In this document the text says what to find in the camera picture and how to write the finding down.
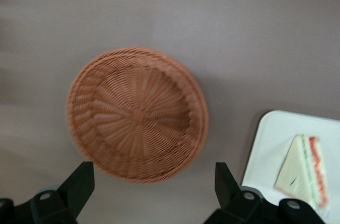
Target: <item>round basket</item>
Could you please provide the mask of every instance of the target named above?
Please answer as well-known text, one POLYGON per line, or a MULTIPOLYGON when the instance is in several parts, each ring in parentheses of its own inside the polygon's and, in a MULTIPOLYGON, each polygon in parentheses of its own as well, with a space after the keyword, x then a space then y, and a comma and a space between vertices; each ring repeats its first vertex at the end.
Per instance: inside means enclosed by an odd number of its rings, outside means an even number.
POLYGON ((200 153, 208 132, 203 93, 177 61, 145 48, 108 51, 75 78, 67 122, 79 150, 106 174, 161 182, 200 153))

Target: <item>table surface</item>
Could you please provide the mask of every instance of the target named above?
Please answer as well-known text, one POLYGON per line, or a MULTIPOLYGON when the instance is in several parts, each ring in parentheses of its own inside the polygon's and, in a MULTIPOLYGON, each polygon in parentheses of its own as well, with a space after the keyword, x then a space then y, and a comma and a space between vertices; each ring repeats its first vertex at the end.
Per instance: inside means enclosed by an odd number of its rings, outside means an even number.
POLYGON ((210 125, 196 161, 164 183, 96 171, 79 223, 203 223, 218 208, 215 162, 242 180, 269 110, 340 119, 340 0, 0 0, 0 197, 16 204, 83 161, 65 103, 83 66, 122 47, 186 66, 210 125))

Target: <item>wicker basket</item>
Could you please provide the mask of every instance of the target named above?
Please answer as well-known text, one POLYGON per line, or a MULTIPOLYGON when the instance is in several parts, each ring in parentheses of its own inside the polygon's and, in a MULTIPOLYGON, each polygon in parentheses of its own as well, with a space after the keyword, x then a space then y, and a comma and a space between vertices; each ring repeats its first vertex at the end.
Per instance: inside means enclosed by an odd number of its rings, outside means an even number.
POLYGON ((79 150, 106 174, 157 183, 200 153, 208 110, 190 72, 150 49, 108 51, 78 74, 67 121, 79 150))

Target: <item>black clamp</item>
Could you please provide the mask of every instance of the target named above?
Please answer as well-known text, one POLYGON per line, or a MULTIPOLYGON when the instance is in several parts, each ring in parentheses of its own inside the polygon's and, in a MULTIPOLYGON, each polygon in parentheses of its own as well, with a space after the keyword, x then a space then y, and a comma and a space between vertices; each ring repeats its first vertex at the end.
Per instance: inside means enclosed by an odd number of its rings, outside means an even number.
POLYGON ((83 162, 56 191, 43 191, 18 206, 0 199, 0 224, 76 224, 94 188, 93 163, 83 162))
POLYGON ((283 199, 275 206, 253 190, 241 190, 226 163, 216 163, 215 192, 221 208, 205 224, 325 224, 301 200, 283 199))

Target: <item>white plate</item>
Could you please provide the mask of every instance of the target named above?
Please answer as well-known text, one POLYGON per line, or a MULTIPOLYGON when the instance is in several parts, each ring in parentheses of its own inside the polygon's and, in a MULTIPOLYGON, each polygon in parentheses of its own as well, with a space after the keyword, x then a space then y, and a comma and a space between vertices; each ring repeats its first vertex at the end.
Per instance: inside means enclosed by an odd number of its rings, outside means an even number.
POLYGON ((296 134, 308 134, 320 138, 324 154, 326 179, 330 196, 327 224, 340 223, 340 121, 320 117, 271 111, 259 124, 243 186, 257 188, 272 204, 278 205, 287 198, 274 189, 274 183, 296 134))

